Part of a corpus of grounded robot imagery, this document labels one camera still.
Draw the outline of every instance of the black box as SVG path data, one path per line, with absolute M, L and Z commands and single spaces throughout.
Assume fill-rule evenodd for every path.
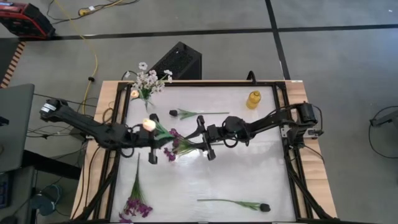
M 150 70 L 155 70 L 159 79 L 164 70 L 170 70 L 174 80 L 201 80 L 201 53 L 178 42 Z

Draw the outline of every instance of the green stem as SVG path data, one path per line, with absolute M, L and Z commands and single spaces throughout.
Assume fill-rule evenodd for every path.
M 198 113 L 198 114 L 229 114 L 229 112 L 216 112 L 216 113 Z
M 218 202 L 232 202 L 236 203 L 235 201 L 232 200 L 226 200 L 226 199 L 198 199 L 198 202 L 211 202 L 211 201 L 218 201 Z

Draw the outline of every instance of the red case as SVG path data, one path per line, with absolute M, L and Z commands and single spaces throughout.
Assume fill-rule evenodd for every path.
M 0 22 L 19 37 L 48 39 L 55 33 L 50 21 L 32 4 L 0 5 Z

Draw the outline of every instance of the table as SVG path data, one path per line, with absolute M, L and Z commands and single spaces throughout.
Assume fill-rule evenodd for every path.
M 305 93 L 305 89 L 304 89 L 304 84 L 302 81 L 269 81 L 269 80 L 266 80 L 266 81 L 262 80 L 262 81 L 263 82 L 276 82 L 276 83 L 284 84 L 286 87 L 286 92 L 287 92 L 287 96 L 288 96 L 290 104 L 302 103 L 303 101 L 308 101 L 306 93 Z M 237 82 L 251 82 L 251 81 L 241 81 L 241 80 L 182 81 L 182 80 L 180 80 L 180 81 L 175 81 L 175 82 L 176 83 L 184 83 L 184 82 L 237 83 Z M 120 83 L 119 81 L 103 82 L 103 85 L 101 88 L 101 93 L 99 94 L 98 106 L 97 106 L 96 113 L 95 113 L 96 121 L 102 121 L 103 115 L 104 115 L 104 112 L 106 111 L 106 109 L 109 107 L 113 107 L 119 83 Z M 116 121 L 117 122 L 120 122 L 121 117 L 122 117 L 122 109 L 121 108 L 123 108 L 124 97 L 122 96 L 121 99 L 122 100 L 119 103 L 119 107 L 116 110 L 116 112 L 117 112 Z M 105 114 L 105 119 L 109 118 L 110 116 L 111 116 L 111 113 Z M 319 144 L 318 144 L 317 140 L 306 139 L 305 144 L 320 153 L 320 148 L 319 148 Z M 93 141 L 89 142 L 88 147 L 87 147 L 86 157 L 85 157 L 85 164 L 90 163 L 96 149 L 97 149 L 97 143 L 95 143 Z M 75 211 L 77 209 L 76 214 L 80 214 L 81 211 L 83 210 L 83 206 L 81 206 L 81 205 L 84 205 L 84 203 L 85 203 L 85 196 L 86 195 L 88 196 L 88 202 L 90 202 L 98 190 L 103 161 L 104 161 L 104 155 L 105 155 L 105 150 L 100 150 L 96 153 L 95 157 L 92 160 L 92 167 L 91 167 L 91 173 L 90 173 L 90 189 L 88 189 L 88 191 L 87 191 L 87 185 L 88 185 L 87 180 L 85 180 L 85 186 L 83 187 L 82 175 L 80 177 L 79 186 L 78 186 L 78 189 L 76 192 L 76 197 L 75 197 L 75 203 L 73 205 L 73 211 Z M 336 216 L 335 206 L 333 203 L 333 199 L 331 197 L 329 183 L 328 183 L 325 167 L 322 163 L 322 160 L 313 152 L 305 150 L 305 149 L 302 149 L 300 151 L 300 156 L 302 158 L 302 167 L 303 167 L 303 173 L 305 175 L 307 188 L 312 193 L 312 195 L 317 200 L 317 202 L 325 209 L 325 211 L 327 213 L 329 213 L 331 216 L 335 217 Z M 110 159 L 108 168 L 111 167 L 112 162 L 113 162 L 113 160 Z M 85 177 L 88 177 L 89 173 L 88 173 L 87 166 L 85 166 L 85 168 L 84 168 L 84 170 L 82 170 L 82 172 L 84 172 Z M 83 190 L 84 197 L 81 200 L 81 205 L 78 207 L 78 201 L 79 201 L 80 195 L 82 193 L 81 192 L 82 187 L 84 188 L 84 190 Z M 109 196 L 109 188 L 103 195 L 103 198 L 101 201 L 101 206 L 99 208 L 98 218 L 105 218 L 106 204 L 108 202 L 108 196 Z M 305 217 L 307 217 L 307 214 L 305 212 L 305 203 L 304 203 L 304 199 L 303 199 L 302 194 L 300 193 L 299 189 L 297 189 L 297 199 L 298 199 L 298 207 L 300 210 L 300 216 L 305 218 Z

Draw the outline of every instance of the concrete floor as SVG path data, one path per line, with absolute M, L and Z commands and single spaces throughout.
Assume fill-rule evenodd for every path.
M 73 16 L 81 7 L 105 2 L 72 1 L 60 0 Z M 50 0 L 30 2 L 45 12 Z M 273 0 L 272 5 L 278 27 L 398 24 L 398 3 L 393 0 Z M 63 17 L 55 4 L 50 14 Z M 84 34 L 271 26 L 265 2 L 260 0 L 145 0 L 105 9 L 76 24 Z M 67 22 L 55 28 L 59 35 L 76 35 Z M 12 35 L 0 27 L 0 37 Z M 396 223 L 398 161 L 372 152 L 367 131 L 369 119 L 398 100 L 398 30 L 293 32 L 280 33 L 280 38 L 291 78 L 304 80 L 309 100 L 324 114 L 325 134 L 320 145 L 338 216 Z M 119 80 L 141 61 L 153 65 L 178 41 L 203 54 L 203 79 L 243 79 L 249 70 L 257 79 L 283 78 L 271 33 L 96 39 L 91 43 L 98 54 L 99 72 L 90 97 L 98 97 L 103 80 Z M 36 93 L 81 101 L 93 68 L 93 55 L 81 40 L 28 42 L 11 85 L 33 83 Z M 31 128 L 46 125 L 38 114 L 44 101 L 34 97 Z M 398 156 L 396 134 L 389 125 L 374 129 L 375 147 Z M 59 156 L 79 147 L 80 142 L 70 136 L 29 139 L 26 144 L 27 149 L 45 156 Z M 68 162 L 74 164 L 75 158 Z M 43 174 L 39 183 L 45 186 L 51 178 Z M 73 190 L 76 182 L 64 180 L 62 185 Z M 68 214 L 71 207 L 72 200 L 62 202 L 62 212 Z M 66 218 L 39 217 L 39 223 Z

